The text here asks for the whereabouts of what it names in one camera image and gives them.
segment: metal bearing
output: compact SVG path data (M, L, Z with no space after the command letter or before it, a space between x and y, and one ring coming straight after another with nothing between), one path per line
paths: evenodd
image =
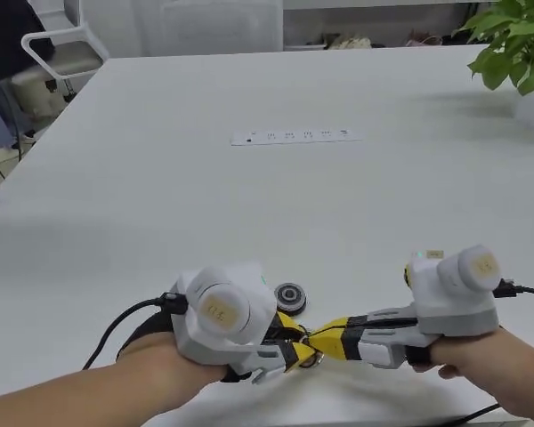
M298 316L306 307L306 293L295 283L284 283L275 289L277 308L288 316Z

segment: person's right hand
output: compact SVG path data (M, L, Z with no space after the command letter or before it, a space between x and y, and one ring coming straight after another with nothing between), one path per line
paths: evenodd
M441 378L463 376L511 414L534 418L534 348L527 343L500 328L475 338L442 338L431 352Z

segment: finger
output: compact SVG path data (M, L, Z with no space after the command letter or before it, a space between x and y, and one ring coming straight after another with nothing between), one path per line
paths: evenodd
M461 373L456 367L452 365L446 365L439 370L439 376L444 380L451 380L458 376L461 376Z
M434 365L414 365L412 367L413 370L416 371L418 374L422 374L423 372L427 372L433 369Z

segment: hand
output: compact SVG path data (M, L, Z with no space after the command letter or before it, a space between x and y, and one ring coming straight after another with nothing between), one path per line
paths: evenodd
M224 378L226 367L205 367L185 359L171 333L144 336L121 351L116 368L136 369L150 379L160 413L192 400L208 384Z
M441 378L463 376L511 414L534 417L534 348L505 329L475 338L442 338L432 346L432 361L442 366Z

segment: chair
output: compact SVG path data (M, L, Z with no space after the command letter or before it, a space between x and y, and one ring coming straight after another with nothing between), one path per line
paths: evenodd
M38 64L14 77L15 85L31 80L66 80L94 74L109 58L109 51L91 31L83 14L82 0L63 0L65 16L73 28L29 33L21 39L22 48ZM57 44L49 61L43 60L31 47L32 40L67 36L75 41Z

